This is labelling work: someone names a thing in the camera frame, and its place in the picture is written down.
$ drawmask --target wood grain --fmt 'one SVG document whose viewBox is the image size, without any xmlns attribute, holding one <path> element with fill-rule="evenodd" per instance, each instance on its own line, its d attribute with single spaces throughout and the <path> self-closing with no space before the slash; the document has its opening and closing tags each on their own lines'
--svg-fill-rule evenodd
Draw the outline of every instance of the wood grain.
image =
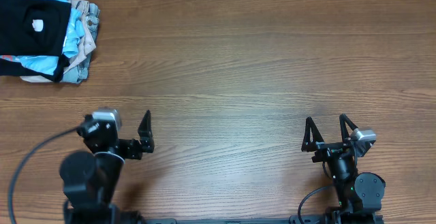
<svg viewBox="0 0 436 224">
<path fill-rule="evenodd" d="M 114 202 L 146 217 L 288 217 L 328 184 L 300 151 L 305 118 L 340 138 L 342 112 L 377 132 L 361 172 L 386 182 L 387 223 L 436 219 L 436 0 L 91 0 L 102 9 L 80 86 L 0 78 L 0 221 L 19 160 L 101 106 L 131 138 L 152 111 L 156 150 L 123 170 Z M 15 194 L 19 223 L 62 223 L 58 167 L 41 149 Z M 335 205 L 334 192 L 304 213 Z"/>
</svg>

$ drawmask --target folded clothes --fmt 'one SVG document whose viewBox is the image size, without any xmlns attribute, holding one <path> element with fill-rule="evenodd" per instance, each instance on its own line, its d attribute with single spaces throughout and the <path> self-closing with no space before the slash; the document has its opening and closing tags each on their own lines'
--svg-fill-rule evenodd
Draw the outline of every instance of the folded clothes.
<svg viewBox="0 0 436 224">
<path fill-rule="evenodd" d="M 0 2 L 0 16 L 7 16 L 0 17 L 0 54 L 54 57 L 62 54 L 71 4 L 55 0 Z M 33 28 L 34 20 L 44 23 L 41 31 Z"/>
<path fill-rule="evenodd" d="M 72 7 L 82 12 L 80 20 L 82 21 L 82 24 L 84 26 L 85 35 L 82 39 L 80 39 L 80 43 L 78 46 L 79 53 L 69 60 L 69 67 L 64 71 L 64 74 L 66 74 L 75 66 L 79 65 L 81 62 L 83 62 L 86 59 L 87 55 L 91 53 L 91 51 L 93 51 L 96 47 L 91 32 L 88 30 L 88 24 L 86 21 L 86 16 L 89 13 L 89 2 L 86 0 L 72 0 Z"/>
<path fill-rule="evenodd" d="M 87 26 L 94 41 L 97 39 L 99 15 L 100 15 L 99 8 L 94 3 L 91 3 L 89 5 L 89 13 L 86 16 L 86 22 L 88 23 Z M 89 69 L 90 62 L 91 62 L 91 53 L 89 53 L 86 59 L 83 62 L 79 63 L 79 65 L 75 66 L 74 68 L 64 73 L 61 82 L 80 84 L 83 80 L 86 80 L 88 78 L 88 69 Z"/>
<path fill-rule="evenodd" d="M 91 34 L 93 41 L 97 39 L 99 14 L 100 14 L 100 9 L 94 3 L 90 3 L 87 5 L 87 12 L 86 14 L 84 14 L 85 15 L 84 21 L 87 23 L 86 26 L 87 29 L 89 30 L 89 33 Z M 82 62 L 80 62 L 77 66 L 71 69 L 65 68 L 65 70 L 67 71 L 63 74 L 61 82 L 80 84 L 83 80 L 86 80 L 88 78 L 90 62 L 91 62 L 91 53 L 88 53 L 86 55 L 86 58 Z M 27 82 L 51 82 L 51 80 L 43 76 L 21 76 L 21 79 Z"/>
<path fill-rule="evenodd" d="M 63 42 L 62 53 L 71 58 L 78 54 L 78 44 L 80 38 L 84 36 L 84 28 L 80 21 L 82 13 L 74 8 L 71 8 L 71 14 L 69 15 L 67 31 L 65 34 L 65 41 Z"/>
</svg>

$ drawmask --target black wire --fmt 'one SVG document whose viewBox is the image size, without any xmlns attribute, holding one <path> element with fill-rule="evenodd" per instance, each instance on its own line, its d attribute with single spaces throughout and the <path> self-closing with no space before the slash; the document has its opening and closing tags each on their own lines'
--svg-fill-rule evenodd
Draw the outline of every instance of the black wire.
<svg viewBox="0 0 436 224">
<path fill-rule="evenodd" d="M 352 147 L 354 151 L 354 170 L 357 170 L 357 151 L 356 151 L 356 145 L 352 142 Z"/>
<path fill-rule="evenodd" d="M 76 129 L 77 129 L 77 127 L 73 128 L 73 129 L 69 129 L 69 130 L 64 131 L 62 133 L 54 135 L 51 138 L 48 138 L 47 140 L 44 140 L 43 142 L 39 143 L 36 147 L 34 147 L 29 153 L 27 153 L 27 155 L 21 160 L 20 164 L 18 165 L 18 167 L 16 168 L 16 170 L 14 172 L 14 175 L 12 176 L 11 183 L 9 185 L 9 191 L 7 192 L 7 210 L 9 211 L 9 218 L 11 219 L 12 224 L 16 224 L 15 214 L 14 214 L 14 206 L 12 203 L 12 198 L 14 196 L 15 184 L 16 184 L 16 181 L 18 180 L 18 175 L 20 174 L 21 170 L 25 166 L 26 162 L 30 159 L 30 157 L 34 153 L 36 153 L 36 151 L 38 149 L 45 146 L 47 143 L 53 141 L 54 139 L 60 138 L 68 133 L 75 132 Z"/>
<path fill-rule="evenodd" d="M 69 204 L 68 199 L 65 202 L 63 202 L 63 219 L 65 220 L 65 224 L 70 224 L 71 219 L 73 217 L 72 214 L 68 214 L 68 204 Z"/>
<path fill-rule="evenodd" d="M 305 224 L 305 222 L 301 218 L 301 208 L 302 208 L 302 205 L 306 202 L 306 200 L 308 200 L 312 195 L 319 193 L 320 191 L 326 190 L 327 188 L 332 187 L 332 186 L 333 185 L 328 185 L 325 187 L 318 188 L 318 189 L 314 190 L 313 192 L 309 193 L 304 199 L 301 200 L 301 203 L 298 206 L 298 219 L 300 220 L 301 224 Z"/>
<path fill-rule="evenodd" d="M 330 177 L 330 175 L 328 174 L 328 172 L 327 172 L 327 169 L 326 169 L 326 162 L 325 162 L 325 161 L 322 162 L 322 169 L 324 170 L 324 174 L 327 176 L 327 178 L 332 179 L 332 178 Z"/>
</svg>

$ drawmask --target wooden table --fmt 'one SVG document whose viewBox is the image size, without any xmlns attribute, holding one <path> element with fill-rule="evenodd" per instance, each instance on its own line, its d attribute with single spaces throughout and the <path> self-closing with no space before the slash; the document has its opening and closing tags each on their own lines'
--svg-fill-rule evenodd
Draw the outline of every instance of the wooden table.
<svg viewBox="0 0 436 224">
<path fill-rule="evenodd" d="M 89 80 L 0 79 L 0 221 L 22 157 L 110 106 L 121 138 L 147 109 L 156 150 L 128 161 L 114 202 L 145 217 L 288 217 L 327 185 L 300 146 L 312 116 L 327 142 L 339 115 L 377 142 L 361 172 L 386 182 L 387 223 L 436 219 L 436 0 L 91 0 L 102 10 Z M 85 149 L 71 134 L 41 149 L 14 196 L 18 222 L 62 223 L 58 168 Z M 313 196 L 304 214 L 336 205 Z"/>
</svg>

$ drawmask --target stack of clothes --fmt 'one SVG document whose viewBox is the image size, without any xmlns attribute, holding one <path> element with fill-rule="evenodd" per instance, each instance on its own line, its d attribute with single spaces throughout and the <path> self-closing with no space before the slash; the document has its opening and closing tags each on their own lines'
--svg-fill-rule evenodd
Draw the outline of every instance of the stack of clothes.
<svg viewBox="0 0 436 224">
<path fill-rule="evenodd" d="M 0 76 L 27 82 L 88 78 L 99 8 L 85 0 L 0 0 Z"/>
</svg>

